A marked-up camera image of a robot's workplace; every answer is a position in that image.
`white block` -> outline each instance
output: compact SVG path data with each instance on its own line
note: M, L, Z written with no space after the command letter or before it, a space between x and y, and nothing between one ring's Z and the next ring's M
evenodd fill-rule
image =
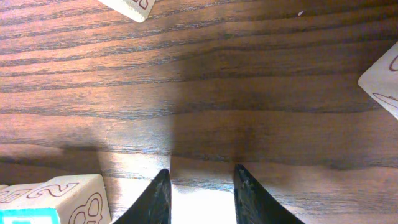
M3 221L8 218L11 223L15 218L43 224L111 222L104 182L99 174L55 177L0 209ZM38 220L38 217L46 217L47 221Z
M38 184L18 184L6 187L0 190L0 210L6 209L10 204L16 203L19 200L24 200L24 197L36 187L42 185Z
M99 0L111 9L133 19L137 22L144 22L148 18L155 0Z
M361 76L358 84L398 119L398 42Z

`black object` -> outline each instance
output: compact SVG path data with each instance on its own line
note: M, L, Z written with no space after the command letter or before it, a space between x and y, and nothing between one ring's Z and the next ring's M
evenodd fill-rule
M235 166L234 186L238 224L303 224L277 202L241 164ZM115 224L170 224L171 208L170 174L167 169L162 169Z
M170 224L172 211L170 174L162 169L137 201L115 224Z
M244 168L235 165L234 196L238 224L302 223Z

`wood grain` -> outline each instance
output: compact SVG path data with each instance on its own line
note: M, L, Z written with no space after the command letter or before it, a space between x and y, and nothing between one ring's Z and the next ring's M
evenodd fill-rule
M234 223L240 162L306 223L395 223L398 123L357 81L397 24L392 0L158 0L142 24L1 0L0 182L101 173L117 218L169 168L173 223Z

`wooden table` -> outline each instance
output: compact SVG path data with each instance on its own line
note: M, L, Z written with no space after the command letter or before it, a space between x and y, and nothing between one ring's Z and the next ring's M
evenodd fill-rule
M397 222L398 121L357 85L398 40L396 0L158 0L142 24L0 0L0 16L3 184L102 173L116 218L170 168L173 224L234 223L240 162L306 223Z

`brown line drawing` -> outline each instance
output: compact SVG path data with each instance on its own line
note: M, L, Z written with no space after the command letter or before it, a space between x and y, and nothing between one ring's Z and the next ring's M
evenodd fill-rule
M0 193L0 203L10 203L13 202L15 199L19 198L20 196L30 192L32 189L21 189L16 190L14 192L5 191Z
M393 66L394 66L394 63L397 61L397 59L398 59L398 55L392 60L392 62L391 62L391 64L390 64L390 71L392 71L392 72L396 72L396 71L398 71L398 68L394 68Z
M76 187L79 183L69 183L64 189L61 189L61 185L53 184L41 187L39 189L34 190L32 193L26 196L28 199L38 198L42 196L46 191L53 197L61 197L62 195L69 192L71 189Z
M395 99L394 97L392 97L392 96L384 96L384 95L382 95L380 93L372 93L372 94L377 99L379 99L379 100L387 103L388 105L393 106L393 107L398 109L398 100Z
M146 5L145 7L141 5L141 2L142 2L142 1L145 1L145 2L147 3L147 5ZM148 7L148 0L140 0L138 5L139 5L141 8L143 8L143 10L146 10L147 7Z
M90 214L90 208L93 205L94 201L97 201L97 203L98 203L98 210L96 211L95 214ZM69 218L69 224L89 224L89 223L90 224L99 224L100 221L102 220L102 203L103 203L103 201L102 201L101 194L98 192L93 193L88 198L87 202L84 205L80 205L72 212L72 214L70 215L70 218ZM81 213L84 215L84 222L83 223L75 223L77 216Z

